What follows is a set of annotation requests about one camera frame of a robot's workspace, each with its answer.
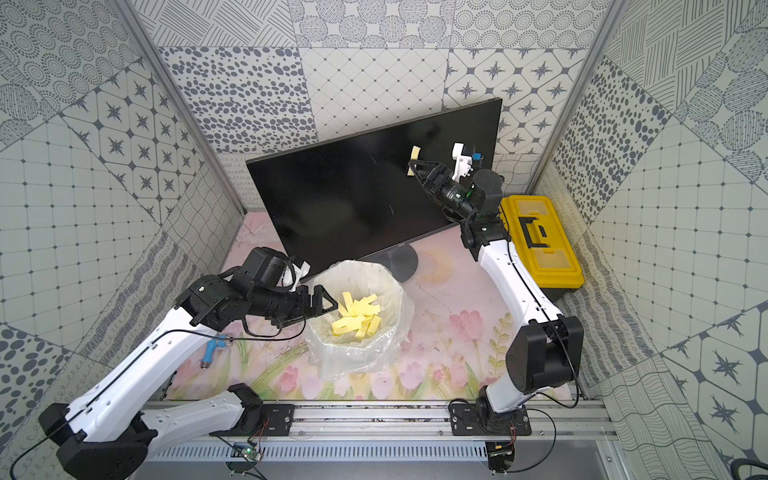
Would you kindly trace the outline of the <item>bin with clear plastic liner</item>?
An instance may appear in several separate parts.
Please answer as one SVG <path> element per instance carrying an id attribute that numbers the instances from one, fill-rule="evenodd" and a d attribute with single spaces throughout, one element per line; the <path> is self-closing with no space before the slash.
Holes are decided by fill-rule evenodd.
<path id="1" fill-rule="evenodd" d="M 389 368 L 406 341 L 415 305 L 390 271 L 376 263 L 345 260 L 321 273 L 309 285 L 322 286 L 338 309 L 311 319 L 305 334 L 310 363 L 324 380 L 336 380 L 352 373 Z M 365 332 L 357 328 L 336 335 L 332 324 L 343 319 L 349 305 L 363 301 L 379 307 L 378 323 L 362 320 Z"/>

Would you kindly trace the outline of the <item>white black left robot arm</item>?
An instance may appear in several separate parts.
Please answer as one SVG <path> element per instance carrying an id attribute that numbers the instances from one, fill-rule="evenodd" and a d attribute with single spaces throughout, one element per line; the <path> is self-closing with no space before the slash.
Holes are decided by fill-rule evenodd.
<path id="1" fill-rule="evenodd" d="M 155 414 L 145 403 L 198 349 L 229 341 L 225 329 L 261 317 L 278 330 L 320 317 L 338 303 L 321 285 L 302 284 L 300 267 L 285 254 L 256 247 L 246 261 L 200 277 L 175 300 L 161 323 L 112 372 L 70 403 L 39 416 L 57 459 L 75 479 L 127 479 L 150 457 L 210 435 L 266 430 L 262 398 L 244 383 L 220 394 Z"/>

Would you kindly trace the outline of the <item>black motor under rail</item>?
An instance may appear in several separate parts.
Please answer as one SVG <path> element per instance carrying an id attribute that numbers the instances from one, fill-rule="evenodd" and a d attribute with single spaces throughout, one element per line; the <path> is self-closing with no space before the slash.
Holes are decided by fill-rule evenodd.
<path id="1" fill-rule="evenodd" d="M 516 454 L 512 442 L 486 442 L 485 448 L 488 469 L 493 474 L 503 474 L 510 469 Z"/>

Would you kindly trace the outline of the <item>round grey monitor stand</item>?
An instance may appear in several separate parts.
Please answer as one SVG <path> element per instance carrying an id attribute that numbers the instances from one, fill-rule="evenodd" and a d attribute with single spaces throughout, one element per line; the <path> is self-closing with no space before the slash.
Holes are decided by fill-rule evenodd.
<path id="1" fill-rule="evenodd" d="M 419 264 L 417 251 L 410 244 L 393 246 L 367 255 L 362 260 L 386 267 L 400 283 L 411 279 L 416 273 Z"/>

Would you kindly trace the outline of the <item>black computer monitor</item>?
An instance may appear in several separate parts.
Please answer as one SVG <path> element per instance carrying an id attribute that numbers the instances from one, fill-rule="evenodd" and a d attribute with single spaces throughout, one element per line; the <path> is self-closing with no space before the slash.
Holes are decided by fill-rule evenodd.
<path id="1" fill-rule="evenodd" d="M 452 147 L 463 143 L 490 167 L 501 110 L 501 100 L 486 100 L 249 160 L 246 167 L 284 250 L 308 262 L 316 276 L 448 228 L 440 207 L 407 175 L 412 147 L 421 148 L 420 159 L 452 167 Z"/>

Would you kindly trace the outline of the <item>pile of yellow sticky notes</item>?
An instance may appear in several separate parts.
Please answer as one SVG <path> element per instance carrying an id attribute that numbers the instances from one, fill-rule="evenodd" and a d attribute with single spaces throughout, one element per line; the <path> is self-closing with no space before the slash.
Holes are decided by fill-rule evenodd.
<path id="1" fill-rule="evenodd" d="M 340 318 L 331 323 L 332 334 L 341 337 L 353 333 L 357 340 L 372 337 L 382 324 L 382 307 L 377 300 L 376 294 L 354 299 L 350 292 L 343 292 Z"/>

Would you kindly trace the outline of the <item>floral pink table mat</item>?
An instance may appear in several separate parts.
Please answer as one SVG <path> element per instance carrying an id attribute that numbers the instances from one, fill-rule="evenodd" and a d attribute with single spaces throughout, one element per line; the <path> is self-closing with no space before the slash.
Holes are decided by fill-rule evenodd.
<path id="1" fill-rule="evenodd" d="M 167 397 L 197 400 L 246 383 L 266 400 L 471 399 L 506 371 L 504 357 L 519 322 L 486 272 L 452 228 L 414 244 L 415 275 L 404 289 L 415 303 L 408 340 L 397 362 L 373 373 L 324 381 L 309 361 L 299 327 L 281 342 L 248 341 L 240 323 L 226 332 L 235 342 L 201 365 L 200 348 L 177 370 Z"/>

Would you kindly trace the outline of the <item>yellow sticky note strip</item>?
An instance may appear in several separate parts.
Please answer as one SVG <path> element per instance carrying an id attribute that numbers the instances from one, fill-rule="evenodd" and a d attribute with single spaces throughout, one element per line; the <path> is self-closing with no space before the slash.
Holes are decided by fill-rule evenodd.
<path id="1" fill-rule="evenodd" d="M 417 160 L 419 158 L 420 151 L 421 151 L 421 148 L 419 146 L 413 146 L 412 150 L 411 150 L 411 154 L 410 154 L 410 160 L 411 161 Z M 408 166 L 407 175 L 409 177 L 414 176 L 414 172 L 413 172 L 411 166 Z"/>

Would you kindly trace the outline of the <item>blue grey screwdriver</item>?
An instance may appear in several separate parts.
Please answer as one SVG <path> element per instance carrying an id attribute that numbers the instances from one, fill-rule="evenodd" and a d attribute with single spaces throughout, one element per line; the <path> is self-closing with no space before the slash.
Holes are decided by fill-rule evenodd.
<path id="1" fill-rule="evenodd" d="M 226 336 L 215 337 L 209 340 L 206 344 L 204 355 L 200 360 L 200 368 L 208 369 L 215 359 L 216 352 L 230 345 L 231 340 Z"/>

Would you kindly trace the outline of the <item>yellow black toolbox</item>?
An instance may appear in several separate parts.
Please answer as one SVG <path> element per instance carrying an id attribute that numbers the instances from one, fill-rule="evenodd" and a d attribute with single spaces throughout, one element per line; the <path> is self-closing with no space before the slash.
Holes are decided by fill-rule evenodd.
<path id="1" fill-rule="evenodd" d="M 511 195 L 500 209 L 518 256 L 553 303 L 583 286 L 582 267 L 548 197 Z"/>

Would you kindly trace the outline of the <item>small green circuit board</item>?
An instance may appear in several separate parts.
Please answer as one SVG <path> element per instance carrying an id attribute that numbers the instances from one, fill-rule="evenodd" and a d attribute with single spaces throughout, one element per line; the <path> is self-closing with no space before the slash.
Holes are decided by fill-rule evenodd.
<path id="1" fill-rule="evenodd" d="M 249 443 L 236 442 L 232 446 L 233 456 L 242 458 L 249 464 L 258 464 L 262 458 L 262 451 L 255 445 Z"/>

